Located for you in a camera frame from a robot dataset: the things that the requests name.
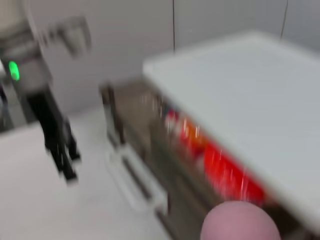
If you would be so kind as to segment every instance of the red item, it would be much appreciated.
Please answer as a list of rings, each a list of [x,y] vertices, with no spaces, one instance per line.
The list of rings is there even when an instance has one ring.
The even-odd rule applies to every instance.
[[[263,203],[265,193],[261,187],[221,148],[212,143],[208,144],[204,153],[204,171],[208,181],[223,197]]]

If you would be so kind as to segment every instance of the orange item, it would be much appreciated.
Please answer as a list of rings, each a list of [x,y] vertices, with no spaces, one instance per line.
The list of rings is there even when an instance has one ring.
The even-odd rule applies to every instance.
[[[202,154],[208,144],[207,138],[202,135],[199,126],[195,126],[186,117],[182,119],[181,141],[186,145],[194,157]]]

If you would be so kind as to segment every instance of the pink ball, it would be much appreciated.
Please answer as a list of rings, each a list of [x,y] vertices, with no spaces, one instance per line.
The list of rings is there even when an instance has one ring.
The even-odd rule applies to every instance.
[[[227,201],[205,217],[200,240],[281,240],[276,224],[261,208]]]

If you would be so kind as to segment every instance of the machine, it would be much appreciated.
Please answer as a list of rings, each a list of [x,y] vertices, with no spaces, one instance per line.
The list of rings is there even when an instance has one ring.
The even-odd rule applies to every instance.
[[[50,89],[52,76],[41,48],[52,44],[63,45],[72,58],[90,50],[91,37],[85,17],[70,17],[37,35],[28,24],[20,24],[0,36],[0,119],[2,128],[10,125],[10,120],[4,120],[5,116],[11,122],[23,117],[27,123],[34,118],[38,120],[43,129],[45,148],[51,153],[57,170],[69,181],[77,178],[72,162],[80,159],[80,153],[70,124],[60,112]],[[11,104],[13,95],[16,102],[18,100],[15,106]]]

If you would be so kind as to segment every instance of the white table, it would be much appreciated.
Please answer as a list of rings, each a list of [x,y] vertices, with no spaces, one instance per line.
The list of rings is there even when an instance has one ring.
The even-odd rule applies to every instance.
[[[0,239],[169,240],[150,212],[134,212],[107,171],[103,109],[70,118],[82,154],[67,186],[38,124],[0,135]]]
[[[145,62],[144,74],[320,234],[320,61],[260,33]]]

